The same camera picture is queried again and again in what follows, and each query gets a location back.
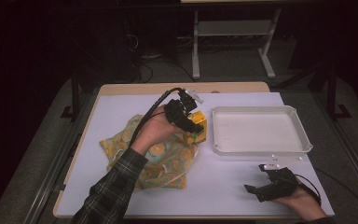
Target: white board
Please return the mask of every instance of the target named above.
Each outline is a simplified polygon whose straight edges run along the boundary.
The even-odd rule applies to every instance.
[[[276,203],[260,203],[246,192],[243,184],[262,187],[270,182],[258,169],[269,158],[220,156],[213,152],[212,108],[238,105],[283,105],[279,93],[200,93],[201,110],[208,120],[207,141],[187,173],[186,189],[136,189],[131,197],[127,217],[285,217],[293,214]],[[55,216],[71,217],[83,205],[89,190],[106,174],[108,159],[99,141],[112,137],[125,128],[135,114],[144,114],[160,95],[101,96],[96,103],[84,140],[79,146],[65,191],[57,201]],[[178,99],[170,95],[164,103]],[[308,178],[320,191],[323,209],[334,215],[324,190],[308,157],[291,170]]]

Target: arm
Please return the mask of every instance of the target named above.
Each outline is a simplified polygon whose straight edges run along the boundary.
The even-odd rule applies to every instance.
[[[158,107],[138,133],[136,140],[111,171],[91,187],[89,197],[77,211],[72,223],[118,223],[127,210],[135,182],[147,163],[145,154],[153,145],[182,130],[171,125],[164,108]]]

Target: wrist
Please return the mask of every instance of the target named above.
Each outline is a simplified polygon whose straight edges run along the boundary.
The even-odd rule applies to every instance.
[[[143,156],[146,155],[147,151],[151,148],[151,146],[142,139],[136,139],[130,147]]]
[[[293,201],[288,206],[307,222],[327,217],[322,207],[315,203]]]

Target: white stand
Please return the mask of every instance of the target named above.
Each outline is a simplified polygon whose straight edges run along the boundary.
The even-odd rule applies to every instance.
[[[275,73],[272,69],[269,57],[269,45],[274,36],[275,28],[278,23],[281,9],[275,10],[272,20],[258,20],[258,21],[199,21],[199,12],[196,11],[194,15],[194,48],[192,55],[193,63],[193,78],[200,78],[200,63],[199,63],[199,36],[213,36],[213,35],[266,35],[267,42],[264,48],[259,49],[261,61],[266,69],[269,78],[275,78]]]

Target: white table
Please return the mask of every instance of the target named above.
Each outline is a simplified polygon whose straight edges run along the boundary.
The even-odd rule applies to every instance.
[[[265,0],[181,0],[183,4],[191,3],[267,3]],[[193,78],[200,78],[200,63],[198,41],[199,36],[214,35],[265,35],[266,44],[263,48],[258,49],[261,62],[266,69],[269,78],[275,78],[274,70],[269,62],[269,46],[275,33],[281,9],[276,8],[274,15],[270,20],[253,20],[253,21],[199,21],[199,12],[195,11],[194,15],[194,44],[193,44]]]
[[[136,189],[131,197],[126,217],[143,218],[272,218],[294,217],[285,206],[260,203],[253,194],[247,193],[243,184],[262,187],[269,184],[267,175],[258,169],[258,164],[269,158],[219,156],[213,152],[213,124],[211,109],[217,105],[283,105],[279,93],[238,92],[266,91],[265,84],[256,83],[261,89],[249,83],[188,83],[188,84],[147,84],[109,85],[101,89],[75,159],[71,165],[66,188],[61,192],[54,207],[56,217],[71,217],[82,206],[89,189],[106,174],[108,159],[99,146],[99,141],[120,132],[127,121],[135,114],[144,114],[157,101],[159,96],[171,87],[196,88],[201,91],[231,91],[232,93],[200,93],[204,100],[200,109],[208,119],[207,141],[200,144],[200,153],[186,174],[186,189]],[[121,87],[127,93],[121,93]],[[159,94],[140,94],[137,92]],[[165,101],[178,99],[172,94]],[[327,215],[334,215],[307,156],[304,161],[290,169],[308,178],[320,191],[323,209]]]

